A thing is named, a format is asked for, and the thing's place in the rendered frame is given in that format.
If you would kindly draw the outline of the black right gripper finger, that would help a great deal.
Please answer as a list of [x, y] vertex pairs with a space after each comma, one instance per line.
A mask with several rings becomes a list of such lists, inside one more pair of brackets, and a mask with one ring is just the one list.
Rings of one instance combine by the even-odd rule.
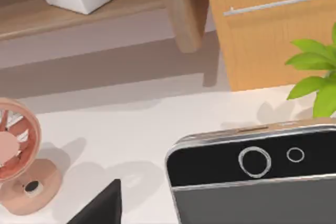
[[121, 180], [114, 179], [66, 224], [121, 224]]

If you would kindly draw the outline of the black and grey smartphone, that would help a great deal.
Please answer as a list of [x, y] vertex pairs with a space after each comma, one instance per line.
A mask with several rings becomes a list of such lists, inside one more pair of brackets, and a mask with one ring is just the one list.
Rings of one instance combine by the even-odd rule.
[[336, 118], [189, 135], [165, 168], [179, 224], [336, 224]]

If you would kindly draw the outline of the pink desk fan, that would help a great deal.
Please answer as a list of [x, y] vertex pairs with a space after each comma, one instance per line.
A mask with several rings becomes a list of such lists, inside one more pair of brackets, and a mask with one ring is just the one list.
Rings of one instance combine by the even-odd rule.
[[44, 208], [59, 192], [62, 174], [38, 158], [39, 120], [25, 105], [0, 98], [0, 204], [17, 216]]

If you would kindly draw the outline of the wooden open shelf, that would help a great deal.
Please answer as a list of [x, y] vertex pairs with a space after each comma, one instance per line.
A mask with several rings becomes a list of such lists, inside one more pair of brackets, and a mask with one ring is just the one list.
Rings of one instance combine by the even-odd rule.
[[183, 53], [202, 44], [208, 0], [113, 0], [90, 15], [49, 6], [44, 0], [0, 0], [0, 40], [166, 8], [176, 43]]

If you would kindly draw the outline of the wooden cupboard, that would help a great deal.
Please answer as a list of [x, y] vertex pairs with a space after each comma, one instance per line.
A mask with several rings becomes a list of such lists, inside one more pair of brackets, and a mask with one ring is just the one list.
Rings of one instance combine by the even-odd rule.
[[295, 83], [308, 72], [285, 62], [299, 52], [291, 42], [313, 39], [331, 44], [336, 0], [312, 0], [232, 16], [223, 12], [283, 0], [209, 0], [234, 91]]

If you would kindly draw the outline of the green leafy plant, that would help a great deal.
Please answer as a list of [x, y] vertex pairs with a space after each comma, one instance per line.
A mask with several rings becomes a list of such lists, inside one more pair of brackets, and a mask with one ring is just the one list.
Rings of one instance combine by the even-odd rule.
[[291, 43], [300, 52], [285, 64], [296, 70], [323, 70], [325, 75], [301, 79], [290, 90], [287, 100], [298, 99], [315, 93], [312, 106], [314, 118], [329, 118], [336, 113], [336, 22], [331, 29], [332, 43], [325, 45], [313, 39], [295, 39]]

